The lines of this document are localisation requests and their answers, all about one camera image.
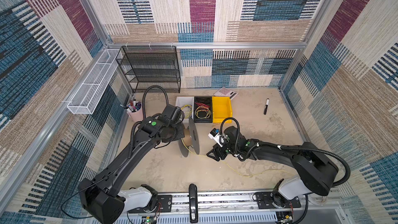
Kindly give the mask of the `grey perforated cable spool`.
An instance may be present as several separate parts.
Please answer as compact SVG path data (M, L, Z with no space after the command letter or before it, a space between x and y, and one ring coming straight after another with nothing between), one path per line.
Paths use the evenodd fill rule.
M184 137L178 141L178 146L183 157L188 157L190 152L189 147L192 147L194 152L200 154L200 143L198 138L198 131L192 117L188 119L188 127L183 129Z

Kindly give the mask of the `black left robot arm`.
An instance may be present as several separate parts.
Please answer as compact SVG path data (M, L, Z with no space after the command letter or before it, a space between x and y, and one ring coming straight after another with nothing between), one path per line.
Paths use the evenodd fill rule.
M165 97L162 113L146 116L145 100L151 89L159 89ZM142 98L143 120L134 123L129 144L93 179L83 179L78 185L77 195L82 207L102 224L114 223L126 210L131 197L121 194L121 187L128 176L151 150L159 148L161 142L169 145L183 137L184 113L180 107L169 103L168 95L159 85L148 87Z

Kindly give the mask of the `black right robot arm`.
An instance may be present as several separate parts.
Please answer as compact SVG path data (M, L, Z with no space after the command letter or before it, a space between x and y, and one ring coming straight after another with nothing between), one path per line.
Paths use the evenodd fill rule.
M317 194L326 197L330 189L344 184L351 175L349 164L340 156L317 148L311 142L301 145L285 146L257 139L246 139L240 126L223 130L212 129L209 138L216 144L207 156L224 160L233 155L241 162L248 159L271 161L292 167L297 175L281 179L269 197L276 208L284 208L299 195Z

